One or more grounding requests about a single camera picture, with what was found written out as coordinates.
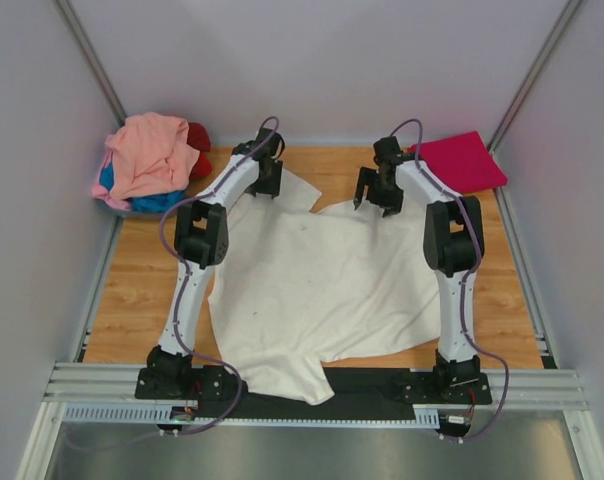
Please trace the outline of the white t shirt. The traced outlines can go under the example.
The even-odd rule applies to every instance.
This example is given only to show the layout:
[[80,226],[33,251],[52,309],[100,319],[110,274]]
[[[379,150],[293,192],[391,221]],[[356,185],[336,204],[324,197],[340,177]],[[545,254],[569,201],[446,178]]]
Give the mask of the white t shirt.
[[328,362],[384,356],[438,338],[439,293],[413,200],[383,218],[286,174],[274,198],[243,195],[209,309],[222,358],[250,385],[319,376]]

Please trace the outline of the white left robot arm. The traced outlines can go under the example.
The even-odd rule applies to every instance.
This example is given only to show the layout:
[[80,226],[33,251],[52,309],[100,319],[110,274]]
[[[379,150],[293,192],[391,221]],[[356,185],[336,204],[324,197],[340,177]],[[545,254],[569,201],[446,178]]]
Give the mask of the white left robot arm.
[[229,249],[228,213],[240,197],[280,193],[285,142],[275,126],[261,125],[253,140],[238,144],[222,172],[202,192],[178,202],[172,244],[161,241],[178,261],[168,319],[147,356],[136,383],[143,400],[190,401],[201,391],[201,374],[192,365],[195,335],[208,283]]

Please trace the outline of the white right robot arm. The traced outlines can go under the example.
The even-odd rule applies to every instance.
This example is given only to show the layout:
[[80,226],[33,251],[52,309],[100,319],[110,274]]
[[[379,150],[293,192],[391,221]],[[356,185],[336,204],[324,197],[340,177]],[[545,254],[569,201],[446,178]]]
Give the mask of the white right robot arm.
[[436,177],[417,152],[401,149],[394,136],[373,145],[373,168],[359,171],[354,207],[363,201],[398,214],[408,193],[425,208],[423,253],[439,288],[440,338],[433,369],[405,387],[424,403],[488,405],[488,379],[474,347],[473,289],[484,254],[481,205]]

